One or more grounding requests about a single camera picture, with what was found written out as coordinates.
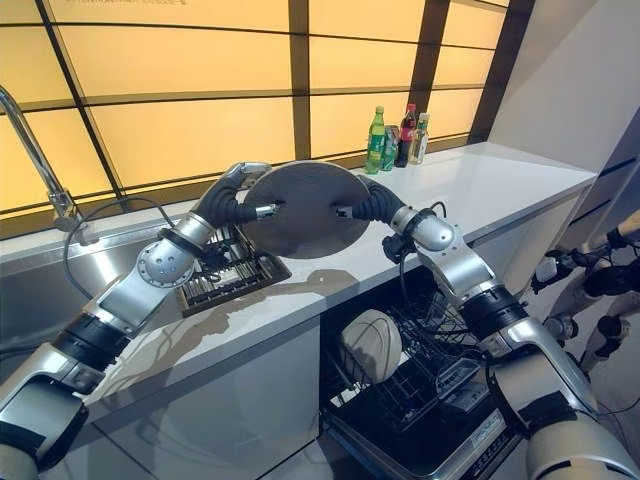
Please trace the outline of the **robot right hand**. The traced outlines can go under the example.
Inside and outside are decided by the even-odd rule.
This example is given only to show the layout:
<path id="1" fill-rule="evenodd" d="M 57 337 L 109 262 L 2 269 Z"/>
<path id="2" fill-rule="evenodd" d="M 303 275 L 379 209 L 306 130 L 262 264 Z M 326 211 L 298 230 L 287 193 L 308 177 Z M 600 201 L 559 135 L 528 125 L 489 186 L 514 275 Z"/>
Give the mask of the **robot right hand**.
<path id="1" fill-rule="evenodd" d="M 393 191 L 375 180 L 365 175 L 359 175 L 358 178 L 366 186 L 369 196 L 355 206 L 336 206 L 336 216 L 390 224 L 395 214 L 406 204 Z"/>

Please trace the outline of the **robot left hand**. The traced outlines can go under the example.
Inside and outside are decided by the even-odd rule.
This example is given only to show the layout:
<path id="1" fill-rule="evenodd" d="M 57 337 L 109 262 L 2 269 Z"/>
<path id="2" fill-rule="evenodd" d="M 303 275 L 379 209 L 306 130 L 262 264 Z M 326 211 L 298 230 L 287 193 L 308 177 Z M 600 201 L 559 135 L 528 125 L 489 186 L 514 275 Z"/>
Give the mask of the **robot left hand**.
<path id="1" fill-rule="evenodd" d="M 272 170 L 263 162 L 241 162 L 232 165 L 191 209 L 212 227 L 243 225 L 272 218 L 279 210 L 277 203 L 259 206 L 245 205 L 236 199 L 237 193 Z"/>

